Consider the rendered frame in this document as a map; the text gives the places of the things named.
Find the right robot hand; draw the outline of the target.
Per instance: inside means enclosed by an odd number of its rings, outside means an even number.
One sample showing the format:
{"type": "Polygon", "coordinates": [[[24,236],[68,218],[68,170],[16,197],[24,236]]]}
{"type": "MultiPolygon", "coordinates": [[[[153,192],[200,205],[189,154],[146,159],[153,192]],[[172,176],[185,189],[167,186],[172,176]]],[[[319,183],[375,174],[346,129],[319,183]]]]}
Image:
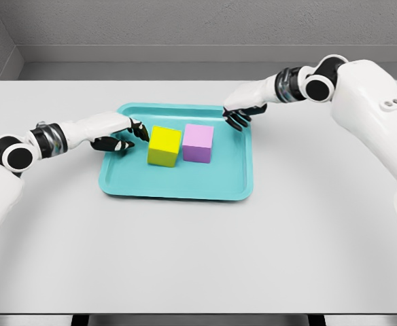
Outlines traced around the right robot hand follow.
{"type": "Polygon", "coordinates": [[[264,99],[264,81],[252,81],[240,85],[223,104],[222,117],[237,131],[249,126],[253,115],[263,114],[267,109],[264,99]]]}

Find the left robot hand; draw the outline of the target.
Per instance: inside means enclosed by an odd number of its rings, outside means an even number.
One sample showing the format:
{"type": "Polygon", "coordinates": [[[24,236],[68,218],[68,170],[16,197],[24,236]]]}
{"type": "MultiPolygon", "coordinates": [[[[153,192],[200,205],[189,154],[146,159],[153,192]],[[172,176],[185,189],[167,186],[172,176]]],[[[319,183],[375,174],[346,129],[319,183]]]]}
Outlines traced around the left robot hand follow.
{"type": "Polygon", "coordinates": [[[97,151],[115,152],[126,151],[135,146],[132,141],[123,141],[112,137],[117,132],[127,130],[138,139],[149,142],[150,137],[145,125],[129,116],[118,112],[107,112],[94,115],[84,122],[87,140],[97,151]]]}

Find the yellow cube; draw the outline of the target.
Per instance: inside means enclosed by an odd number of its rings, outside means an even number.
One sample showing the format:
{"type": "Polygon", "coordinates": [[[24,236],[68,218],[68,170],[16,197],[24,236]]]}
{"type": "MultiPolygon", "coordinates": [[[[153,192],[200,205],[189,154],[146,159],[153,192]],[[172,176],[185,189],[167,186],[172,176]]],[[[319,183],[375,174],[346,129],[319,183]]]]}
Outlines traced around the yellow cube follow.
{"type": "Polygon", "coordinates": [[[153,126],[148,146],[147,163],[173,168],[179,154],[182,132],[153,126]]]}

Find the pink cube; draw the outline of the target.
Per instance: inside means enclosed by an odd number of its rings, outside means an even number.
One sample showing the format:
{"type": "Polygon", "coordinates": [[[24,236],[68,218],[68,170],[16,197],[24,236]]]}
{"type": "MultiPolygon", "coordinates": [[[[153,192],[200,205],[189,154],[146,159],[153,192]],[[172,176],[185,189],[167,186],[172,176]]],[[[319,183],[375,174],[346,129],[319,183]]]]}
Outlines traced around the pink cube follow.
{"type": "Polygon", "coordinates": [[[213,131],[213,126],[186,124],[182,141],[184,161],[210,163],[213,131]]]}

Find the teal plastic tray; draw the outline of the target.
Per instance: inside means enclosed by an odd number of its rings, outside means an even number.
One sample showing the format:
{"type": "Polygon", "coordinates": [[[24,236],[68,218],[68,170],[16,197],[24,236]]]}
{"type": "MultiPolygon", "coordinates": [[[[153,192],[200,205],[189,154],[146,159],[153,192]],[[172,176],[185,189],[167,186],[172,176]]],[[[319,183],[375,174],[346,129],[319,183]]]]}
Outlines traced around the teal plastic tray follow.
{"type": "Polygon", "coordinates": [[[108,152],[99,173],[99,187],[106,194],[198,200],[243,200],[254,184],[252,135],[239,132],[214,105],[127,103],[122,113],[143,122],[148,130],[161,126],[183,131],[186,124],[213,126],[210,163],[186,162],[178,157],[173,168],[147,163],[148,144],[137,140],[126,154],[108,152]]]}

